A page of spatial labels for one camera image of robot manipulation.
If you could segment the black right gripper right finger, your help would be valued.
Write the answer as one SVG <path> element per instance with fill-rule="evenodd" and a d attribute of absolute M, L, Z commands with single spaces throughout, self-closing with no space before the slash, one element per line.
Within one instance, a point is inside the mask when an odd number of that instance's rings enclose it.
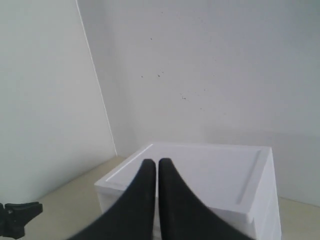
<path fill-rule="evenodd" d="M 158 211 L 163 240 L 251 240 L 191 191 L 173 161 L 158 162 Z"/>

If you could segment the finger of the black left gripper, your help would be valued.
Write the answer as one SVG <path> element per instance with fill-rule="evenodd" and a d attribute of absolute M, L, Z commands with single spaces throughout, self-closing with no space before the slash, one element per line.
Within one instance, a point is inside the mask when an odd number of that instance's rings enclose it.
<path fill-rule="evenodd" d="M 36 202 L 7 203 L 4 205 L 6 221 L 10 225 L 26 225 L 43 212 L 43 205 Z"/>

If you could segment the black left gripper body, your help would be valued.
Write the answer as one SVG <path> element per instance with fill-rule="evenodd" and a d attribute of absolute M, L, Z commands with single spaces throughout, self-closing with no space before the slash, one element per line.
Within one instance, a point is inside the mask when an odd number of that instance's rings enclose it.
<path fill-rule="evenodd" d="M 23 238 L 25 227 L 18 220 L 13 210 L 0 204 L 0 236 L 5 238 Z"/>

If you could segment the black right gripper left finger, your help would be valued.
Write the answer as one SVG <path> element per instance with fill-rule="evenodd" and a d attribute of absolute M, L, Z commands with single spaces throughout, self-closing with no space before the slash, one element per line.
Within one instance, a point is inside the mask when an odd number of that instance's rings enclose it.
<path fill-rule="evenodd" d="M 70 240 L 152 240 L 156 164 L 142 161 L 135 177 L 115 203 Z"/>

